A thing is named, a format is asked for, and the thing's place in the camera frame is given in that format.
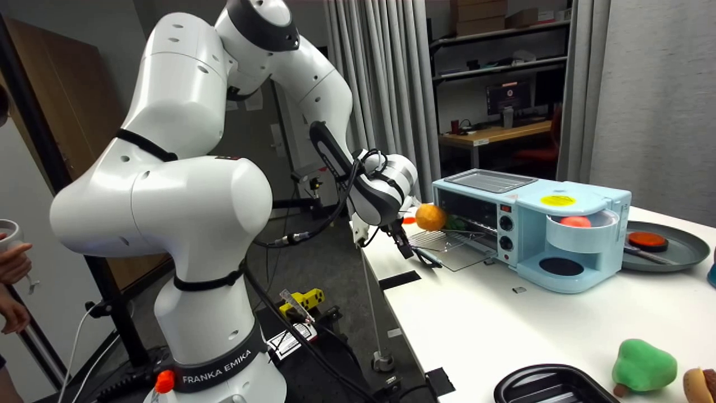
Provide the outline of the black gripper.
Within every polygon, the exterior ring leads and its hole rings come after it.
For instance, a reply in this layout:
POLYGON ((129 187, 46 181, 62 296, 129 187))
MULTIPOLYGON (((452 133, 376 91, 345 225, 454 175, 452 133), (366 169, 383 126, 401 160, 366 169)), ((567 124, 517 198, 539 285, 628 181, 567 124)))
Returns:
POLYGON ((414 248, 409 244, 409 238, 404 236, 401 219, 384 225, 383 230, 393 240, 396 248, 401 252, 401 255, 404 259, 409 259, 414 255, 414 248))

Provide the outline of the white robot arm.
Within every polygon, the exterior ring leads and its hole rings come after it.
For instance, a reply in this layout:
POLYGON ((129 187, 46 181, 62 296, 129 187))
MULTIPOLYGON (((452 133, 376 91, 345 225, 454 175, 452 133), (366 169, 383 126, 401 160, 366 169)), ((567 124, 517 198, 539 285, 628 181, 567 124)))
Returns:
POLYGON ((415 189, 402 155, 346 146, 350 90, 297 34, 284 0, 225 0, 206 23, 174 12, 152 30, 129 113, 102 155, 52 202, 53 236, 90 258, 166 254, 174 278, 153 315, 174 385, 143 403, 284 403, 288 388, 252 315, 242 263, 265 226, 272 191, 245 158, 221 160, 225 102, 265 81, 302 113, 309 141, 350 211, 393 230, 415 189))

